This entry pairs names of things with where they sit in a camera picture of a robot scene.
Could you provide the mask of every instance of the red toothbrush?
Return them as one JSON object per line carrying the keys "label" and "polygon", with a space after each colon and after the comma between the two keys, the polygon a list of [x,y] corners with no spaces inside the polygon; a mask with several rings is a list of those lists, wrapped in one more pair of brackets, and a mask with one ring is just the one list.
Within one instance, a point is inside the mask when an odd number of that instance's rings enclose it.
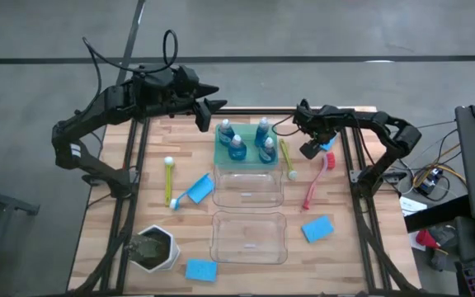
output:
{"label": "red toothbrush", "polygon": [[326,153],[323,156],[322,170],[314,178],[314,181],[311,184],[311,186],[309,187],[307,195],[305,196],[305,201],[303,202],[303,205],[302,205],[302,207],[305,210],[309,209],[309,203],[311,202],[311,199],[314,196],[314,190],[317,187],[318,178],[320,178],[327,171],[327,169],[332,170],[334,167],[335,167],[335,154],[334,153]]}

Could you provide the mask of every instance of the red object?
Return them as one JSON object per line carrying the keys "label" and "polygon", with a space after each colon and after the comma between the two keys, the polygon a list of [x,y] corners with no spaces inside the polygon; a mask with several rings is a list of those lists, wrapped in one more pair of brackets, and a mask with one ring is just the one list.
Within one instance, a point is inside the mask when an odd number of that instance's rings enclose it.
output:
{"label": "red object", "polygon": [[327,154],[327,170],[335,169],[335,154],[328,153]]}
{"label": "red object", "polygon": [[305,196],[305,201],[303,202],[302,207],[305,210],[309,210],[309,203],[311,202],[311,199],[314,196],[314,190],[316,189],[316,183],[318,181],[318,178],[322,176],[323,173],[326,172],[326,170],[332,170],[335,167],[335,154],[334,153],[327,153],[325,156],[323,156],[323,166],[322,170],[318,173],[318,175],[314,178],[313,183],[309,187],[309,190],[307,192],[307,195]]}
{"label": "red object", "polygon": [[435,241],[435,239],[431,236],[430,232],[427,229],[419,231],[416,236],[416,241],[420,245],[424,245],[428,248],[439,248],[439,244]]}

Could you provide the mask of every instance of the yellow toothbrush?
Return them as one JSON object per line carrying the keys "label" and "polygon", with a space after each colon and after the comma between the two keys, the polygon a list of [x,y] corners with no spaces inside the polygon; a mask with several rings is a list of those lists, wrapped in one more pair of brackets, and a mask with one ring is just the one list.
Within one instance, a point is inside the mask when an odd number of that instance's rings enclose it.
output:
{"label": "yellow toothbrush", "polygon": [[166,206],[170,205],[172,200],[172,169],[173,169],[173,158],[165,157],[164,165],[166,166],[166,189],[165,189],[165,204]]}
{"label": "yellow toothbrush", "polygon": [[280,139],[280,147],[281,151],[284,153],[285,161],[287,162],[287,167],[289,168],[287,171],[287,177],[291,181],[296,181],[296,176],[298,175],[298,173],[296,172],[296,170],[294,170],[293,163],[290,162],[289,150],[287,149],[287,144],[283,139]]}

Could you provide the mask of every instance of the teal tray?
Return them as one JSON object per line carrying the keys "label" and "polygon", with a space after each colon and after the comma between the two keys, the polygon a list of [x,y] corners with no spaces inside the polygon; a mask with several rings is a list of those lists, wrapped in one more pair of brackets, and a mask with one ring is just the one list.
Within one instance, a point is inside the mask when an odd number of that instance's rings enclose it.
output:
{"label": "teal tray", "polygon": [[232,160],[228,156],[228,147],[219,142],[219,126],[215,127],[214,142],[214,165],[220,169],[238,169],[238,170],[271,170],[278,166],[278,137],[269,127],[268,136],[274,140],[276,157],[274,161],[264,164],[260,160],[259,148],[254,145],[256,138],[257,124],[232,124],[235,134],[239,134],[247,146],[247,157],[242,161]]}

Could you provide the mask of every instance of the white plant pot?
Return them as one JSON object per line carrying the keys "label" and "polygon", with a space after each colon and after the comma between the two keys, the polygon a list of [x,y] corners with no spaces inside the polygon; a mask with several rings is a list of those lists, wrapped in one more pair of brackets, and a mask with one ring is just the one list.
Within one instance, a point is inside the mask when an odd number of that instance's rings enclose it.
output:
{"label": "white plant pot", "polygon": [[179,249],[179,246],[177,246],[177,243],[176,243],[175,238],[173,237],[173,235],[171,233],[169,233],[168,231],[166,231],[165,229],[162,229],[161,227],[159,227],[157,225],[147,227],[146,229],[140,231],[139,235],[143,235],[144,233],[146,233],[146,232],[148,232],[149,230],[152,230],[152,229],[158,229],[159,231],[165,233],[166,235],[168,235],[170,237],[170,253],[168,254],[168,259],[166,261],[164,261],[161,265],[155,266],[153,269],[148,269],[148,268],[138,264],[135,261],[131,261],[131,262],[133,264],[135,264],[136,266],[144,269],[147,273],[153,273],[155,271],[170,270],[170,269],[172,269],[173,265],[175,264],[175,262],[179,258],[179,255],[181,254],[181,249]]}

